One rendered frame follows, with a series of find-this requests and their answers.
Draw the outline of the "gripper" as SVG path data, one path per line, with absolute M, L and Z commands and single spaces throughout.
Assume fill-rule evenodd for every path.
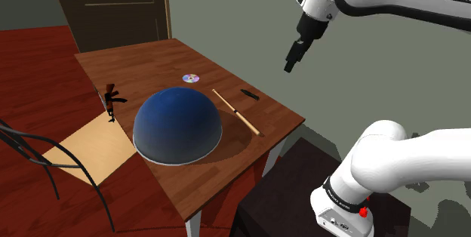
M 302 13 L 296 28 L 300 37 L 298 40 L 294 41 L 285 58 L 286 64 L 284 71 L 292 71 L 295 63 L 302 60 L 303 55 L 309 49 L 312 42 L 323 36 L 325 30 L 328 28 L 328 24 L 328 21 L 320 21 L 310 17 L 306 12 Z

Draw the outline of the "black pen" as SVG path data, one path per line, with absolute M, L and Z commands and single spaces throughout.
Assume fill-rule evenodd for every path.
M 251 92 L 248 91 L 248 90 L 240 89 L 240 91 L 241 91 L 243 94 L 245 94 L 245 95 L 247 95 L 247 96 L 249 96 L 249 97 L 251 97 L 251 98 L 254 98 L 254 99 L 257 100 L 257 101 L 260 99 L 257 95 L 251 93 Z

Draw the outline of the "wooden drumstick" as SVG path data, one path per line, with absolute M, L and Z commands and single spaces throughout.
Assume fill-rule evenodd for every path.
M 242 121 L 244 124 L 249 127 L 249 129 L 258 137 L 262 137 L 263 133 L 259 131 L 254 125 L 252 125 L 234 106 L 232 106 L 222 95 L 220 95 L 215 89 L 211 90 L 214 92 L 234 113 L 235 115 Z

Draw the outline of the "wooden table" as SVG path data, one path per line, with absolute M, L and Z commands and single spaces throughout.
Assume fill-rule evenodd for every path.
M 185 74 L 199 81 L 189 84 L 217 107 L 223 125 L 222 140 L 207 157 L 183 166 L 149 163 L 148 167 L 186 224 L 188 237 L 200 236 L 202 209 L 258 159 L 266 156 L 264 170 L 276 162 L 286 137 L 305 119 L 215 62 L 173 38 L 76 54 L 96 89 L 103 93 L 115 84 L 127 103 L 115 105 L 115 117 L 128 136 L 134 118 L 152 94 L 170 87 L 184 87 Z M 263 133 L 256 136 L 211 90 L 215 89 L 252 125 Z M 257 101 L 243 94 L 257 95 Z

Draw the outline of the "blue dome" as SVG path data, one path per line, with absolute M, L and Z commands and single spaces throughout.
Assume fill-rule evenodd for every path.
M 219 111 L 203 93 L 167 88 L 139 108 L 133 128 L 136 150 L 159 165 L 187 165 L 209 155 L 223 133 Z

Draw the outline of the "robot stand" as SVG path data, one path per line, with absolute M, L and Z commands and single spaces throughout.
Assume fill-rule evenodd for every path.
M 229 237 L 335 237 L 317 224 L 310 194 L 339 164 L 300 138 L 239 202 Z

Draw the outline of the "dark brown door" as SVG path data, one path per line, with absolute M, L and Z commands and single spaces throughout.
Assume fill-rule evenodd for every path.
M 58 1 L 81 53 L 172 37 L 169 0 Z

